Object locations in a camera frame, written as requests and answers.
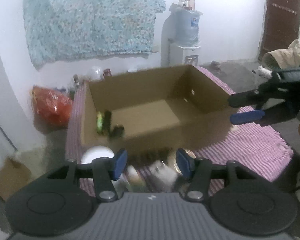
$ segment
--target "door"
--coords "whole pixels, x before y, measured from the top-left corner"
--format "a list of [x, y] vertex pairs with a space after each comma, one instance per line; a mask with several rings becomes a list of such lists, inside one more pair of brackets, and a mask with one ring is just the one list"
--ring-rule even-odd
[[299, 28], [300, 0], [267, 0], [259, 60], [267, 52], [287, 49], [298, 39]]

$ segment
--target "black circular disc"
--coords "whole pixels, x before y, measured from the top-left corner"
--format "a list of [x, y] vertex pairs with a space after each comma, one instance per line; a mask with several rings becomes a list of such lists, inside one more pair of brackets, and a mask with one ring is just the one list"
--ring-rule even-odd
[[56, 236], [74, 230], [88, 220], [91, 197], [71, 185], [60, 192], [20, 191], [6, 203], [11, 226], [27, 235]]
[[288, 193], [260, 190], [260, 183], [253, 180], [249, 180], [248, 191], [244, 188], [244, 183], [229, 185], [211, 198], [212, 214], [229, 230], [267, 236], [285, 230], [295, 220], [297, 205]]

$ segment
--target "red plastic bag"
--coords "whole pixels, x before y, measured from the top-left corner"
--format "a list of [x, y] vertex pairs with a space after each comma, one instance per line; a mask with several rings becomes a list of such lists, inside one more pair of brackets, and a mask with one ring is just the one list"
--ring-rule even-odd
[[59, 91], [34, 86], [32, 90], [34, 111], [45, 121], [56, 126], [67, 126], [72, 100]]

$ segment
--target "open cardboard box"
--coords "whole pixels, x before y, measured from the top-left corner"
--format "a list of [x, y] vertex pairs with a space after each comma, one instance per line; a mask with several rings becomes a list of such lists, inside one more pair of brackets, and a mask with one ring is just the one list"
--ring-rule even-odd
[[[129, 155], [163, 148], [198, 149], [225, 138], [236, 112], [229, 95], [192, 65], [155, 68], [89, 82], [82, 116], [81, 142]], [[112, 111], [111, 126], [124, 137], [109, 141], [96, 131], [97, 112]]]

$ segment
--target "pink striped tablecloth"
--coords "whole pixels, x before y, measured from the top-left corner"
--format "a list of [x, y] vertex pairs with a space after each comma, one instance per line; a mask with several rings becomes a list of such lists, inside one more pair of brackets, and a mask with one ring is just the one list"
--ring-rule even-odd
[[[208, 78], [213, 80], [229, 95], [234, 94], [227, 84], [223, 83], [208, 70], [200, 68]], [[66, 139], [66, 158], [81, 161], [85, 148], [80, 143], [81, 117], [84, 111], [85, 85], [81, 86], [74, 97], [71, 118]], [[251, 106], [242, 107], [239, 112], [251, 111]], [[275, 180], [290, 162], [293, 150], [280, 137], [280, 133], [271, 126], [261, 127], [255, 123], [242, 124], [228, 132], [226, 138], [217, 144], [210, 145], [194, 152], [197, 157], [208, 158], [216, 164], [225, 164], [227, 160], [237, 160], [269, 181]], [[151, 183], [149, 169], [140, 170], [149, 188], [155, 190]], [[93, 183], [87, 179], [80, 180], [80, 187], [94, 195]], [[212, 180], [210, 194], [223, 188], [223, 181]]]

